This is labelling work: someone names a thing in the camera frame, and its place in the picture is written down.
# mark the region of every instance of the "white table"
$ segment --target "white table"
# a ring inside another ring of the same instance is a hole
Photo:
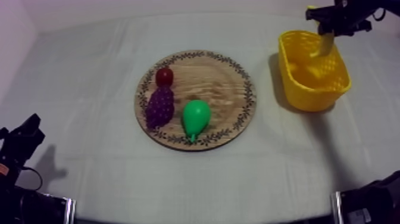
[[[120,223],[271,223],[330,212],[333,191],[400,169],[400,41],[357,33],[336,43],[353,88],[325,114],[285,108],[277,38],[313,22],[253,14],[106,21],[42,35],[0,105],[0,125],[42,118],[27,165],[80,217]],[[257,89],[253,121],[205,153],[152,141],[133,111],[136,85],[162,57],[208,49],[232,57]],[[23,174],[22,184],[35,184]]]

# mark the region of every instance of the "grape bunch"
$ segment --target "grape bunch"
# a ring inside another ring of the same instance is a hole
[[[173,72],[169,68],[157,71],[155,82],[158,88],[151,95],[146,108],[146,125],[150,130],[166,125],[174,116],[174,92],[171,90]]]

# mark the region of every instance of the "plastic fruit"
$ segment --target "plastic fruit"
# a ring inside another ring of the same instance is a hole
[[[155,74],[155,83],[158,87],[171,86],[174,80],[174,73],[169,68],[162,68]]]
[[[196,99],[188,102],[183,109],[183,127],[186,136],[194,142],[197,136],[209,124],[211,110],[207,102]]]

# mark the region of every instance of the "toy tomato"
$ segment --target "toy tomato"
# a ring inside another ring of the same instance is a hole
[[[174,79],[174,73],[169,68],[162,68],[155,74],[155,83],[157,86],[171,86]]]

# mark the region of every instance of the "yellow basket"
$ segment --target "yellow basket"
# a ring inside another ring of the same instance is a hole
[[[289,103],[304,111],[329,108],[351,87],[336,45],[329,55],[311,58],[320,47],[318,34],[292,30],[279,37],[279,68]]]

